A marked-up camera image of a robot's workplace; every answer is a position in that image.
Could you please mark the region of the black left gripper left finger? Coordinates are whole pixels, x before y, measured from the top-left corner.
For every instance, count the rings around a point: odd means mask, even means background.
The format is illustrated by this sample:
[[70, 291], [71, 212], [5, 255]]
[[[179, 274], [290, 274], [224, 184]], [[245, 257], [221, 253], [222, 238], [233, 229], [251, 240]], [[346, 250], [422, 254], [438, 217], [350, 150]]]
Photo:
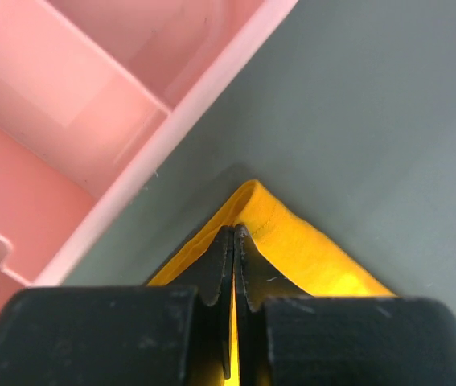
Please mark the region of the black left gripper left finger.
[[0, 313], [0, 385], [221, 385], [234, 231], [166, 285], [39, 287]]

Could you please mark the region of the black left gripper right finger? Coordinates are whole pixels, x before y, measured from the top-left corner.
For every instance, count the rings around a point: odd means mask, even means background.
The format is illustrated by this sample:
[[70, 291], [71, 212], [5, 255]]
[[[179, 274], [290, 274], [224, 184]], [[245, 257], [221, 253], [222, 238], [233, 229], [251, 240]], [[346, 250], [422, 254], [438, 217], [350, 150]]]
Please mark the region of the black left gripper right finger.
[[319, 297], [234, 231], [243, 385], [456, 385], [456, 317], [430, 298]]

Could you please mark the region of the orange t shirt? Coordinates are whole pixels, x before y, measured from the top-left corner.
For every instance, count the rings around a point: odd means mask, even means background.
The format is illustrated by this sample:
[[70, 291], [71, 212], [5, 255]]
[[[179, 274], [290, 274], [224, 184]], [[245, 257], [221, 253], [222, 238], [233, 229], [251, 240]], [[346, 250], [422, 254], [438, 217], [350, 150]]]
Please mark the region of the orange t shirt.
[[197, 261], [224, 225], [243, 224], [257, 250], [300, 289], [313, 295], [388, 295], [389, 290], [319, 230], [297, 217], [257, 180], [240, 186], [175, 252], [151, 285], [170, 283]]

